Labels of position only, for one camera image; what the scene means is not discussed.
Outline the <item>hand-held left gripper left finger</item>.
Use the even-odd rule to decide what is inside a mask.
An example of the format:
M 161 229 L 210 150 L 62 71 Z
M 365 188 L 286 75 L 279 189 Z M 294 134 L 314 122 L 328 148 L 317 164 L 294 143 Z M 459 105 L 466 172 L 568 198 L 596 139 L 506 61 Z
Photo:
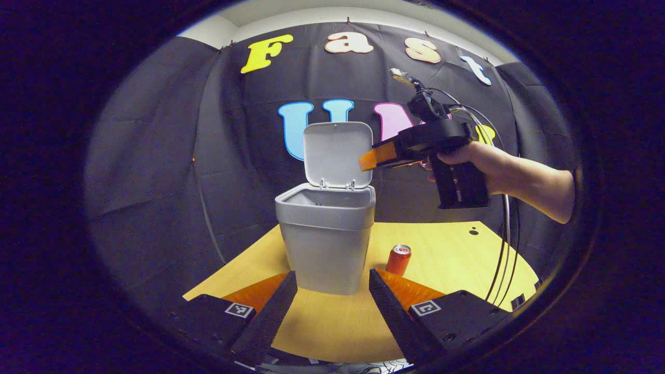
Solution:
M 296 274 L 290 271 L 224 297 L 201 294 L 171 312 L 170 328 L 184 346 L 207 357 L 257 366 L 297 290 Z

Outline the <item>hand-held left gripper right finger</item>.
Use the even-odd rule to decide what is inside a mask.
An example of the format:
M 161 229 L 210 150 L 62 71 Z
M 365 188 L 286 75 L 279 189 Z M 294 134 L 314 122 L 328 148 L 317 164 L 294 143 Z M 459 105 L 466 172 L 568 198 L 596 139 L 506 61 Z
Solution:
M 382 269 L 369 272 L 369 291 L 406 360 L 457 364 L 498 329 L 509 312 L 466 291 L 443 294 Z

